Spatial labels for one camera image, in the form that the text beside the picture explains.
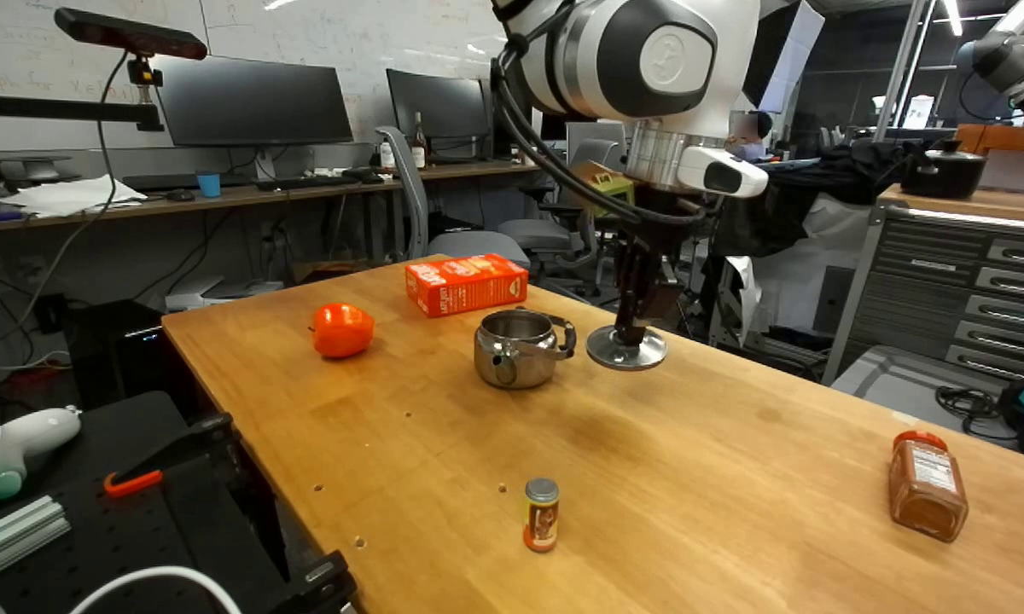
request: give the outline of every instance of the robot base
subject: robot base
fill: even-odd
[[[600,326],[587,339],[587,353],[618,370],[640,370],[640,369],[654,369],[669,353],[669,347],[650,330],[646,330],[638,343],[625,343],[618,339],[618,326]]]

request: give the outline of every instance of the small spice jar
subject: small spice jar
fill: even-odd
[[[523,542],[535,551],[549,551],[557,544],[557,482],[531,477],[524,482],[524,528]]]
[[[960,464],[945,441],[929,431],[903,431],[894,436],[887,464],[889,518],[952,542],[967,523],[967,490]]]

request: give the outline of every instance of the brown bottle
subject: brown bottle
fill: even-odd
[[[894,456],[887,467],[889,518],[952,542],[967,523],[967,490],[960,464],[945,441],[926,431],[903,431],[894,436]]]

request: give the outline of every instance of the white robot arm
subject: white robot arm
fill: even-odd
[[[621,120],[626,174],[659,192],[753,196],[732,132],[761,0],[496,0],[519,77],[546,113]]]
[[[1024,110],[1024,0],[1009,7],[985,37],[960,46],[960,69],[985,77]]]

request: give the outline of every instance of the orange box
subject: orange box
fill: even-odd
[[[405,267],[405,293],[425,317],[482,310],[524,299],[524,269],[497,251]]]

